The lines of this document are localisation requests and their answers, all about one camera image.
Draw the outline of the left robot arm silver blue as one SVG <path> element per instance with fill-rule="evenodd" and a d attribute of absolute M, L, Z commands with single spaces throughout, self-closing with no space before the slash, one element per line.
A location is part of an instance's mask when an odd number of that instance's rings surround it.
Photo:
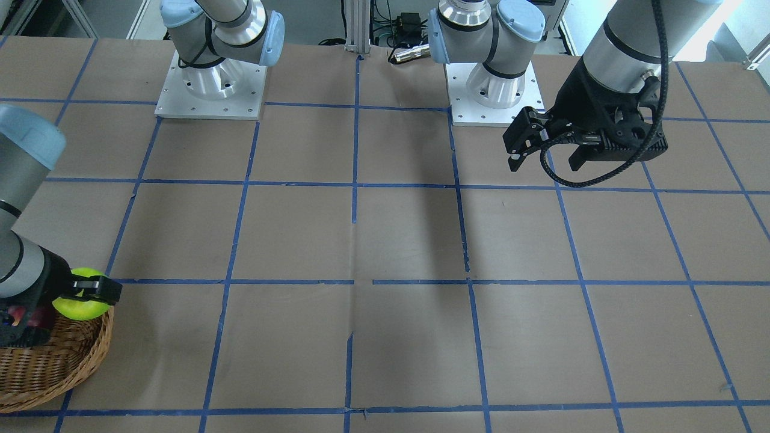
<path fill-rule="evenodd" d="M 504 132 L 512 171 L 558 144 L 576 150 L 570 169 L 588 161 L 646 161 L 668 143 L 642 115 L 662 114 L 667 66 L 714 14 L 720 1 L 618 1 L 605 17 L 547 112 L 524 107 Z M 528 1 L 441 1 L 427 35 L 439 64 L 471 63 L 469 91 L 495 109 L 508 107 L 544 35 L 543 12 Z"/>

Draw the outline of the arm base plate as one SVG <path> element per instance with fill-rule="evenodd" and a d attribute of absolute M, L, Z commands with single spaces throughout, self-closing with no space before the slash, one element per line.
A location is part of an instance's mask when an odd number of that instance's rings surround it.
<path fill-rule="evenodd" d="M 224 60 L 208 69 L 182 68 L 174 53 L 155 114 L 176 120 L 258 120 L 267 67 Z"/>
<path fill-rule="evenodd" d="M 508 127 L 525 107 L 546 111 L 532 63 L 515 79 L 492 76 L 478 63 L 445 65 L 454 126 Z"/>

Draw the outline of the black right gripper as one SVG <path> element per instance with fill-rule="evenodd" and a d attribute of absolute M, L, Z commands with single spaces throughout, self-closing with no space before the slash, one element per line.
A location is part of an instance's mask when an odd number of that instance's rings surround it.
<path fill-rule="evenodd" d="M 104 276 L 83 277 L 71 274 L 64 258 L 41 247 L 19 247 L 19 257 L 7 275 L 2 277 L 2 337 L 3 348 L 32 348 L 49 342 L 50 331 L 14 327 L 4 324 L 8 306 L 24 306 L 28 313 L 36 307 L 50 305 L 55 298 L 72 301 L 103 302 L 116 305 L 123 285 Z"/>

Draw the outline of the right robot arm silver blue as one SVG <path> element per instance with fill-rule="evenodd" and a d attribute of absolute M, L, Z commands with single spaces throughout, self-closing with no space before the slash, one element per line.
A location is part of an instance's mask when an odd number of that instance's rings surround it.
<path fill-rule="evenodd" d="M 285 22 L 259 1 L 163 1 L 162 21 L 201 99 L 229 97 L 242 83 L 237 61 L 264 67 L 280 58 Z M 51 337 L 58 315 L 101 317 L 121 283 L 71 268 L 59 255 L 14 232 L 14 225 L 66 148 L 63 133 L 19 106 L 2 105 L 2 347 L 30 348 Z"/>

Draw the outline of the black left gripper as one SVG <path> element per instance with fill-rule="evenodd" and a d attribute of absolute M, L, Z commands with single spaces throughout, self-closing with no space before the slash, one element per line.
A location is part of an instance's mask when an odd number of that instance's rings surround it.
<path fill-rule="evenodd" d="M 609 90 L 589 74 L 578 60 L 547 112 L 525 106 L 503 134 L 511 172 L 517 172 L 525 159 L 536 151 L 569 139 L 578 145 L 568 159 L 577 172 L 586 162 L 627 161 L 651 133 L 639 109 L 658 113 L 657 76 L 645 80 L 637 93 Z"/>

